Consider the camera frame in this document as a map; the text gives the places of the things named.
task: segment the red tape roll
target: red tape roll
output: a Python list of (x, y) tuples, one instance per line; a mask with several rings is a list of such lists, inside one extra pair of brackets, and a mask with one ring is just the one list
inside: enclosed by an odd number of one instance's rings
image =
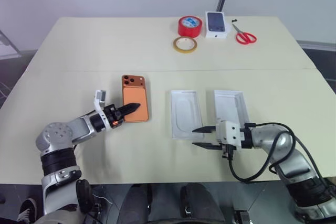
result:
[(195, 38), (201, 33), (202, 21), (194, 16), (184, 16), (178, 21), (178, 34)]

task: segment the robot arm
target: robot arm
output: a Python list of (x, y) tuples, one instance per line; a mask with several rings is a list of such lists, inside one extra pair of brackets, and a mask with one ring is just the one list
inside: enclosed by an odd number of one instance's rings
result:
[(81, 223), (93, 206), (91, 187), (81, 177), (74, 149), (98, 132), (120, 126), (125, 115), (134, 112), (139, 103), (118, 109), (105, 105), (105, 91), (97, 90), (95, 110), (68, 123), (48, 124), (36, 139), (41, 151), (44, 214), (37, 223)]
[[(302, 221), (320, 221), (336, 217), (334, 192), (319, 174), (317, 167), (313, 169), (305, 157), (295, 149), (295, 142), (302, 147), (304, 145), (287, 126), (269, 123), (256, 127), (256, 124), (247, 123), (244, 129), (240, 129), (238, 124), (222, 121), (216, 126), (206, 126), (194, 132), (208, 133), (213, 130), (216, 131), (219, 145), (193, 144), (211, 150), (222, 150), (223, 158), (228, 159), (230, 170), (237, 180), (251, 181), (261, 175), (268, 163), (271, 163), (270, 167), (275, 168), (273, 173), (280, 177), (296, 203), (298, 218)], [(233, 168), (234, 150), (241, 148), (261, 148), (269, 154), (260, 171), (249, 178), (240, 178)], [(311, 157), (308, 150), (305, 147), (304, 149)]]

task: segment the wire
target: wire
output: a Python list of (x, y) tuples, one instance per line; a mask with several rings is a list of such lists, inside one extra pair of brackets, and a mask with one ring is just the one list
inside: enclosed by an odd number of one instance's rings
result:
[(92, 219), (94, 219), (95, 221), (99, 222), (99, 224), (103, 224), (103, 222), (101, 222), (100, 220), (98, 220), (95, 216), (93, 216), (92, 214), (88, 213), (89, 216), (92, 217)]
[(96, 198), (104, 199), (104, 200), (106, 200), (108, 203), (110, 203), (111, 205), (113, 205), (113, 203), (112, 203), (111, 201), (109, 201), (109, 200), (108, 200), (107, 198), (105, 198), (105, 197), (98, 196), (98, 195), (95, 195), (95, 194), (92, 194), (92, 195), (94, 195)]
[[(299, 145), (301, 145), (302, 149), (305, 151), (305, 153), (307, 154), (311, 164), (313, 165), (314, 169), (315, 169), (315, 172), (317, 173), (317, 175), (319, 176), (320, 180), (321, 180), (321, 183), (325, 186), (326, 189), (330, 189), (331, 187), (328, 186), (327, 182), (324, 180), (324, 178), (322, 177), (321, 173), (320, 173), (320, 170), (318, 169), (316, 163), (315, 163), (315, 160), (314, 158), (312, 157), (312, 155), (310, 154), (309, 150), (305, 147), (305, 145), (301, 142), (301, 140), (299, 140), (298, 138), (296, 138), (296, 141), (299, 143)], [(336, 197), (335, 193), (333, 190), (329, 190), (330, 193)]]
[(288, 130), (288, 132), (286, 133), (290, 133), (291, 137), (292, 137), (292, 146), (289, 150), (289, 152), (287, 153), (286, 156), (284, 156), (283, 158), (279, 159), (278, 161), (274, 162), (273, 164), (271, 164), (268, 168), (268, 170), (273, 173), (273, 174), (277, 174), (277, 172), (275, 170), (272, 170), (273, 167), (279, 165), (280, 163), (282, 163), (283, 161), (287, 160), (289, 158), (290, 155), (292, 155), (293, 151), (295, 150), (295, 145), (296, 145), (296, 136), (294, 134), (294, 132), (292, 131), (292, 129), (290, 127), (288, 127), (287, 125), (283, 124), (283, 123), (275, 123), (275, 122), (271, 122), (271, 123), (260, 123), (260, 124), (256, 124), (256, 126), (264, 126), (264, 125), (269, 125), (269, 124), (275, 124), (275, 125), (280, 125), (284, 128), (286, 128)]
[(284, 134), (284, 133), (287, 133), (287, 131), (280, 131), (280, 132), (276, 135), (276, 137), (274, 138), (274, 141), (273, 141), (273, 143), (272, 143), (271, 149), (270, 149), (270, 151), (269, 151), (269, 153), (268, 153), (268, 156), (267, 156), (267, 158), (266, 158), (264, 164), (262, 165), (261, 169), (260, 169), (255, 175), (253, 175), (253, 176), (250, 176), (250, 177), (248, 177), (248, 178), (240, 178), (240, 177), (235, 173), (234, 168), (233, 168), (233, 164), (232, 164), (232, 159), (230, 158), (230, 159), (229, 159), (229, 168), (230, 168), (230, 171), (231, 171), (232, 175), (235, 177), (235, 179), (237, 179), (237, 180), (239, 180), (239, 181), (241, 181), (241, 182), (249, 182), (249, 181), (254, 180), (254, 179), (256, 179), (257, 177), (259, 177), (259, 176), (265, 171), (265, 169), (267, 168), (267, 165), (268, 165), (268, 163), (269, 163), (270, 159), (272, 158), (272, 155), (273, 155), (273, 153), (274, 153), (274, 151), (275, 151), (275, 147), (276, 147), (276, 145), (277, 145), (277, 142), (278, 142), (280, 136), (281, 136), (282, 134)]

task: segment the orange phone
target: orange phone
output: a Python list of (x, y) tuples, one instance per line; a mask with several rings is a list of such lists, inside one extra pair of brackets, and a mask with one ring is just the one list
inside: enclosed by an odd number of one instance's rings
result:
[(124, 121), (127, 123), (148, 121), (149, 115), (145, 78), (143, 76), (123, 75), (121, 77), (121, 82), (123, 105), (131, 102), (140, 104), (140, 107), (138, 107), (136, 111), (124, 117)]

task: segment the tape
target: tape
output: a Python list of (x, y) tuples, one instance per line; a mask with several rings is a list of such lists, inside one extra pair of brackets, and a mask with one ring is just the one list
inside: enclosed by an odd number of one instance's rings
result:
[(174, 40), (173, 46), (176, 51), (187, 54), (189, 52), (195, 51), (197, 42), (193, 38), (181, 36)]
[(184, 16), (178, 21), (178, 34), (195, 38), (201, 33), (202, 21), (194, 16)]

